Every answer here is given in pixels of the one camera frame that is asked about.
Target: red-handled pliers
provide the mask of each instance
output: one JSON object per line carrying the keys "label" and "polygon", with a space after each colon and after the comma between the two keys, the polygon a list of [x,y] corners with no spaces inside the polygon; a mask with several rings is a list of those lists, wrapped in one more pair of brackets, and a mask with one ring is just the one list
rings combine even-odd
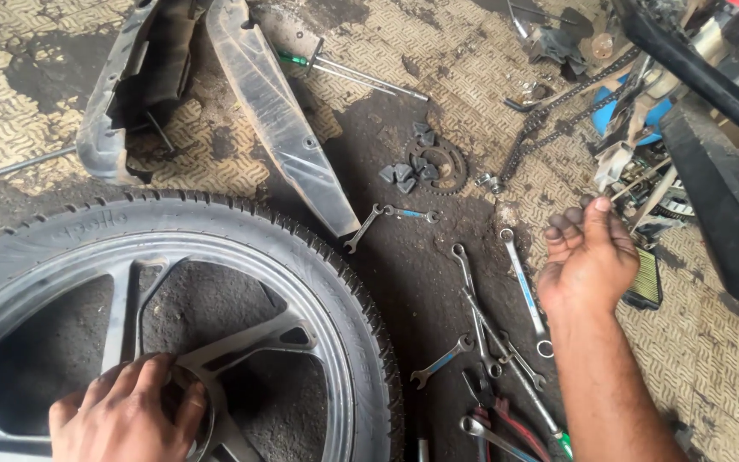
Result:
{"label": "red-handled pliers", "polygon": [[546,450],[546,445],[544,445],[543,441],[528,425],[510,414],[509,400],[495,396],[495,393],[492,392],[492,386],[487,379],[484,364],[480,362],[478,365],[480,376],[483,378],[478,378],[476,373],[469,370],[463,371],[464,380],[467,381],[467,386],[469,386],[472,396],[475,397],[484,409],[493,409],[498,417],[507,424],[510,431],[519,437],[521,441],[525,442],[542,462],[550,462],[551,458],[549,457],[549,452]]}

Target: hand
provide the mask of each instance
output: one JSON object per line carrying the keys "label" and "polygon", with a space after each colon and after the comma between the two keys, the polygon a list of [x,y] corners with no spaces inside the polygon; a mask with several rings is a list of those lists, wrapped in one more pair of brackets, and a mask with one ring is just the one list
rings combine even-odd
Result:
{"label": "hand", "polygon": [[538,278],[538,298],[550,322],[563,311],[613,313],[641,264],[608,197],[585,195],[580,205],[549,217],[544,230],[549,259]]}
{"label": "hand", "polygon": [[54,462],[176,462],[187,457],[204,415],[204,386],[187,388],[173,425],[164,416],[161,387],[175,358],[146,354],[93,380],[87,393],[50,407]]}

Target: green-handled screwdriver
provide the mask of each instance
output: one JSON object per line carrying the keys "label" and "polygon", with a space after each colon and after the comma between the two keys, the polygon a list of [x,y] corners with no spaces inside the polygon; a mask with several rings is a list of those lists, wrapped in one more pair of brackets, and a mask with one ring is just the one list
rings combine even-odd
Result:
{"label": "green-handled screwdriver", "polygon": [[[391,90],[387,89],[387,88],[392,88],[392,89],[395,89],[397,91],[400,91],[400,92],[402,92],[402,93],[404,93],[406,95],[415,97],[415,98],[417,98],[419,100],[429,101],[429,97],[426,96],[426,95],[424,95],[424,94],[422,94],[422,93],[418,93],[418,92],[412,91],[410,89],[401,88],[400,86],[391,84],[391,83],[386,82],[384,80],[376,79],[375,77],[368,76],[368,75],[364,74],[364,72],[359,72],[359,71],[356,71],[355,69],[349,69],[348,67],[342,66],[341,64],[338,64],[337,62],[333,62],[333,61],[328,60],[327,58],[323,58],[323,57],[321,57],[321,56],[318,55],[320,49],[321,49],[321,42],[319,41],[319,46],[315,48],[315,52],[313,53],[313,56],[312,56],[311,59],[304,58],[303,56],[295,56],[294,54],[289,53],[287,51],[283,51],[283,50],[277,50],[277,51],[278,51],[278,58],[279,59],[281,59],[284,62],[292,62],[294,64],[297,64],[298,66],[301,66],[302,68],[308,68],[308,67],[310,67],[310,68],[313,68],[313,69],[318,69],[319,71],[328,72],[330,74],[333,74],[334,76],[343,77],[343,78],[345,78],[347,80],[354,81],[355,83],[359,83],[359,84],[362,84],[364,86],[368,86],[369,88],[373,88],[373,89],[376,89],[378,91],[383,91],[383,92],[385,92],[388,95],[395,95],[395,96],[397,96],[397,93],[395,93],[394,91],[391,91]],[[371,84],[369,82],[365,82],[364,80],[359,80],[359,79],[356,79],[354,77],[350,77],[350,76],[347,76],[345,74],[342,74],[341,72],[334,71],[333,69],[324,68],[324,67],[320,66],[317,62],[323,62],[323,63],[328,64],[328,65],[330,65],[330,66],[332,66],[334,68],[341,69],[342,71],[350,72],[351,74],[355,74],[356,76],[362,77],[362,78],[364,78],[366,80],[374,81],[374,82],[379,83],[379,84],[381,84],[381,85],[383,85],[383,86],[385,86],[387,88],[383,88],[383,87],[380,87],[380,86],[375,86],[375,85],[373,85],[373,84]]]}

